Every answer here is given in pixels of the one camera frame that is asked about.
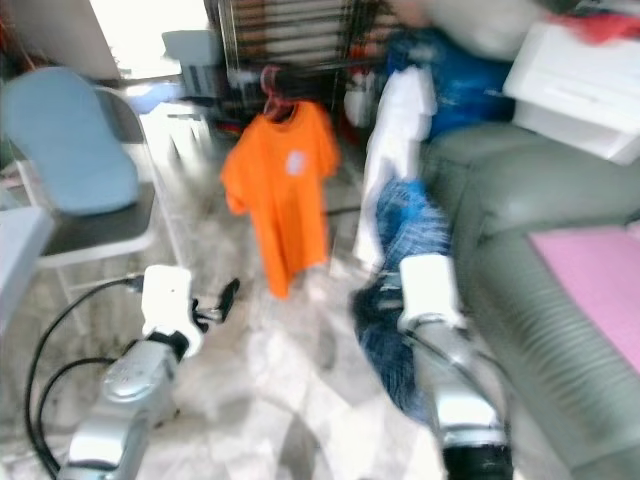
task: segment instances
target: gray couch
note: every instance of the gray couch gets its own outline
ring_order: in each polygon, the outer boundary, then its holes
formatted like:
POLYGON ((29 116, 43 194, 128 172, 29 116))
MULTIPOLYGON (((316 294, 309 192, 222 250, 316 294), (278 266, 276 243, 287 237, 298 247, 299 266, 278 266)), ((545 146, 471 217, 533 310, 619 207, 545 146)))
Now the gray couch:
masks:
POLYGON ((640 211, 640 160, 618 166, 488 124, 440 138, 422 168, 452 222, 461 298, 562 475, 639 479, 640 376, 565 295, 528 233, 629 221, 640 211))

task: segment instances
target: white box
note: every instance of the white box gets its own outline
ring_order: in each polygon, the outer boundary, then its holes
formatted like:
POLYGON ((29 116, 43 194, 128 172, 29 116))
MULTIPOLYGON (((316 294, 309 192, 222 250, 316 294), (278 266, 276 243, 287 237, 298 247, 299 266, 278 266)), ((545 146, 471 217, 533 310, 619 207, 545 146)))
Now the white box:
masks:
POLYGON ((640 42, 535 25, 504 86, 514 123, 620 164, 640 157, 640 42))

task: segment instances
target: orange t-shirt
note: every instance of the orange t-shirt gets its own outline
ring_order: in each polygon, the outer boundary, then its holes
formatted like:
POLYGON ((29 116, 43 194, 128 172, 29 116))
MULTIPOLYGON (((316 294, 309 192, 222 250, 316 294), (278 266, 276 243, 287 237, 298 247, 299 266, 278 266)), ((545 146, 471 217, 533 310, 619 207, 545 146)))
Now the orange t-shirt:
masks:
POLYGON ((276 297, 287 296, 297 272, 327 259, 322 180, 338 162, 329 119, 310 102, 297 103, 284 123, 259 115, 227 157, 227 203, 250 212, 276 297))

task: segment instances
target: blue towel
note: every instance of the blue towel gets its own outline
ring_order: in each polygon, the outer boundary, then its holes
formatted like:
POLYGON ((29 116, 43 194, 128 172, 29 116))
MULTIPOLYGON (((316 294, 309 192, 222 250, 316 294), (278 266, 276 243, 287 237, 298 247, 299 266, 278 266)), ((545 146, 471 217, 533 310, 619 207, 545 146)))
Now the blue towel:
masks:
POLYGON ((427 398, 415 383, 413 352, 396 326, 403 309, 399 266, 410 255, 448 255, 449 226, 421 182, 395 178, 380 193, 376 221, 385 261, 373 283, 353 297, 356 337, 393 403, 429 426, 427 398))
POLYGON ((383 271, 397 272, 411 255, 449 255, 451 240, 444 214, 426 197, 422 182, 391 179, 380 192, 376 208, 383 271))

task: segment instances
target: red cloth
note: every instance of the red cloth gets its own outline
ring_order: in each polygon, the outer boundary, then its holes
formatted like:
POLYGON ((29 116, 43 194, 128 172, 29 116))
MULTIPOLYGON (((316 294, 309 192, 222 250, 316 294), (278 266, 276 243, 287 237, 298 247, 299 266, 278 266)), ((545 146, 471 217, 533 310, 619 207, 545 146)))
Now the red cloth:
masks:
POLYGON ((592 17, 560 17, 559 21, 571 27, 584 41, 596 45, 640 35, 640 18, 627 15, 603 13, 592 17))

